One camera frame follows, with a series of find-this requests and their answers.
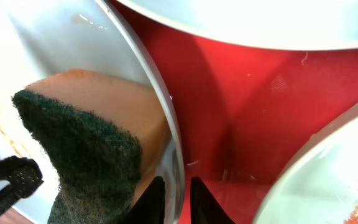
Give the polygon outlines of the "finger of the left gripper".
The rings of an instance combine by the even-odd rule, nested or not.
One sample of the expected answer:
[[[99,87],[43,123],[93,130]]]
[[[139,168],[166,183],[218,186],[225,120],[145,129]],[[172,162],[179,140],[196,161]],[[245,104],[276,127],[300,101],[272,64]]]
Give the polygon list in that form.
[[[43,175],[33,159],[10,156],[0,160],[0,181],[8,184],[0,190],[0,216],[19,200],[30,197],[42,184]]]

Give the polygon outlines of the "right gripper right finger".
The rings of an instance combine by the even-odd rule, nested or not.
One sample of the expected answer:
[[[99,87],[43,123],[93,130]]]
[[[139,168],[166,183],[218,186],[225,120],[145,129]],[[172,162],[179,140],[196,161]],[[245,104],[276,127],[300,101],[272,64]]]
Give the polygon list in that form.
[[[191,178],[191,224],[234,224],[199,177]]]

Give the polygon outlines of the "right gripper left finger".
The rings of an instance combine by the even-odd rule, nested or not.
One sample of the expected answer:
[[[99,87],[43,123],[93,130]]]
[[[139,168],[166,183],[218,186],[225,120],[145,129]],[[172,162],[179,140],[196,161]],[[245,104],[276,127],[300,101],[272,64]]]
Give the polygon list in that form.
[[[125,224],[164,224],[165,182],[156,176],[123,219]]]

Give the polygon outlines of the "green and orange sponge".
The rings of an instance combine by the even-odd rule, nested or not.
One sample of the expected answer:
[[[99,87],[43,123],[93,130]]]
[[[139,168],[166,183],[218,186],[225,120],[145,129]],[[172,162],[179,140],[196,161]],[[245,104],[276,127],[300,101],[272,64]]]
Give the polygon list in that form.
[[[170,133],[154,90],[69,70],[12,97],[57,171],[49,223],[122,223],[154,177]]]

